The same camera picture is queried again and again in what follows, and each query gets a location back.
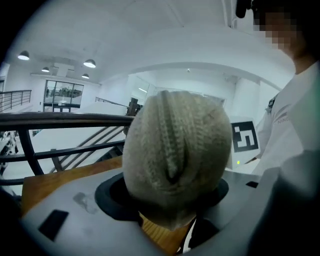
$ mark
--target white column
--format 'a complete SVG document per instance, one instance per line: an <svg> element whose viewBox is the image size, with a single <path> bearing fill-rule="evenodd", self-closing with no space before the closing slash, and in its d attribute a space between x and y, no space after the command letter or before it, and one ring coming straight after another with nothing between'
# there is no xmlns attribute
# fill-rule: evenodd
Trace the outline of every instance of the white column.
<svg viewBox="0 0 320 256"><path fill-rule="evenodd" d="M241 78L235 85L231 115L250 117L256 120L259 91L259 84Z"/></svg>

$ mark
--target wooden board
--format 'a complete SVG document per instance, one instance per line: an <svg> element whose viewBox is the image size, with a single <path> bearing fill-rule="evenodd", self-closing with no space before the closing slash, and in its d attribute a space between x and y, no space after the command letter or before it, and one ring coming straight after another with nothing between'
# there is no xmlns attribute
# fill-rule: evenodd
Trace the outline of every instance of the wooden board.
<svg viewBox="0 0 320 256"><path fill-rule="evenodd" d="M24 179L22 188L22 215L26 214L37 203L65 183L75 179L116 169L121 166L122 157L119 156L103 162L97 162L71 170L27 177ZM188 226L179 228L175 231L170 231L152 223L145 217L142 218L142 229L144 232L168 255L174 255L177 252L182 239L187 234Z"/></svg>

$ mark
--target grey plastic surface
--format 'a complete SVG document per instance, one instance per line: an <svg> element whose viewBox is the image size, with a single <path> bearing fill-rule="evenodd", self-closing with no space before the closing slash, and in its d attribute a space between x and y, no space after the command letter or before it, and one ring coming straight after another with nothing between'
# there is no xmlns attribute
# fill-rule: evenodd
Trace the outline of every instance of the grey plastic surface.
<svg viewBox="0 0 320 256"><path fill-rule="evenodd" d="M138 223L115 220L97 206L94 193L98 185L121 171L110 170L61 186L32 208L22 224L49 255L164 255ZM55 209L69 215L53 242L38 227Z"/></svg>
<svg viewBox="0 0 320 256"><path fill-rule="evenodd" d="M259 183L261 176L225 171L222 178L228 183L229 191L217 205L198 213L198 218L210 221L218 230L223 229L240 211L256 188L248 182Z"/></svg>
<svg viewBox="0 0 320 256"><path fill-rule="evenodd" d="M96 204L97 187L121 172L121 168L114 169L61 186L32 208L22 224L49 255L164 255L137 222L115 220ZM224 228L238 214L255 191L256 188L246 183L260 180L256 175L232 171L225 171L223 178L229 185L227 195L216 206L198 215L198 218L210 220L218 229ZM55 240L51 241L38 231L38 227L53 210L66 211L69 215Z"/></svg>

